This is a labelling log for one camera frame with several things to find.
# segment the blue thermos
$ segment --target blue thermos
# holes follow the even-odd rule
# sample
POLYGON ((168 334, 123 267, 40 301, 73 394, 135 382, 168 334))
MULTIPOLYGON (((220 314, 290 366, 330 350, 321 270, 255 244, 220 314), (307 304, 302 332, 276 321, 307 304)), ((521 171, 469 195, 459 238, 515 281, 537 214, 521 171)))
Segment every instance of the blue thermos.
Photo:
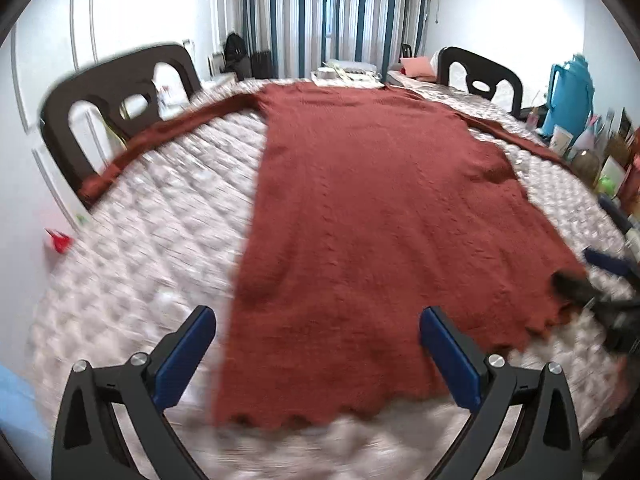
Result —
POLYGON ((588 66, 582 54, 575 54, 562 66, 553 65, 546 94, 549 112, 542 126, 545 137, 553 135, 556 124, 572 134, 574 140, 584 131, 593 114, 594 89, 588 66))

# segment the metal screw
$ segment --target metal screw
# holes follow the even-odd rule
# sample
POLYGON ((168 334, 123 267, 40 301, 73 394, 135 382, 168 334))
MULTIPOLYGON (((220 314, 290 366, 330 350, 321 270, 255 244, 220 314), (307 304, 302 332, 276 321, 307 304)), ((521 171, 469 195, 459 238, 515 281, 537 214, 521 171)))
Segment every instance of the metal screw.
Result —
POLYGON ((504 366, 504 357, 498 354, 489 356, 489 364, 494 368, 502 368, 504 366))
POLYGON ((76 361, 74 363, 73 371, 77 373, 84 372, 86 370, 87 364, 88 363, 84 359, 80 359, 79 361, 76 361))
POLYGON ((146 355, 144 352, 138 352, 131 356, 130 362, 134 366, 142 366, 144 363, 146 363, 147 359, 149 359, 148 355, 146 355))
POLYGON ((562 367, 555 361, 551 361, 548 366, 551 373, 555 375, 560 375, 562 373, 562 367))

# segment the robotic arm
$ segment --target robotic arm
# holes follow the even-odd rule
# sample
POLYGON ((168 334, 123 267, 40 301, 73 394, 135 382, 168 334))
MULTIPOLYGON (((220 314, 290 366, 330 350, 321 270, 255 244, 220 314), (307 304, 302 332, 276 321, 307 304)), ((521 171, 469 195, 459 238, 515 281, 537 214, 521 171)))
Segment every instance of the robotic arm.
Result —
MULTIPOLYGON (((171 425, 175 406, 213 340, 216 318, 199 306, 177 332, 147 355, 123 365, 74 364, 53 443, 53 480, 143 480, 113 412, 127 407, 146 454, 162 480, 206 480, 171 425)), ((520 418, 495 480, 578 480, 582 455, 569 388, 557 363, 542 371, 514 368, 482 355, 438 307, 420 316, 420 342, 431 353, 456 403, 471 416, 428 480, 472 480, 494 443, 510 406, 520 418)))

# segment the bag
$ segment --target bag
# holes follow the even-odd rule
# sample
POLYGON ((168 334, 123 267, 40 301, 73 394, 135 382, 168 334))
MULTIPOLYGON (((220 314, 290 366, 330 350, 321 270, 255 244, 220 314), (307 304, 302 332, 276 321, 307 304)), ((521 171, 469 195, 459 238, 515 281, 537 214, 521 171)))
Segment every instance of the bag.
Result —
POLYGON ((225 62, 231 64, 240 61, 246 56, 246 43, 236 33, 232 32, 226 38, 225 62))
POLYGON ((256 52, 251 56, 251 71, 256 79, 273 78, 273 61, 271 60, 271 50, 256 52))

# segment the pillow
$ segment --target pillow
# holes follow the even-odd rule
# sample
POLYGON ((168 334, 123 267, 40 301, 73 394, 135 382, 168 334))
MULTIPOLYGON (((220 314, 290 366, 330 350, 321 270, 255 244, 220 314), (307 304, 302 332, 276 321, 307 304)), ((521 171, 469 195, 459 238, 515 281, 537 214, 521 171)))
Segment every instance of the pillow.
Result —
POLYGON ((436 52, 433 53, 433 56, 431 56, 431 68, 433 68, 433 72, 436 76, 438 75, 438 61, 440 60, 441 51, 442 49, 439 48, 438 50, 436 50, 436 52))
POLYGON ((431 67, 431 60, 426 57, 403 57, 400 60, 407 77, 425 77, 436 81, 436 75, 431 67))

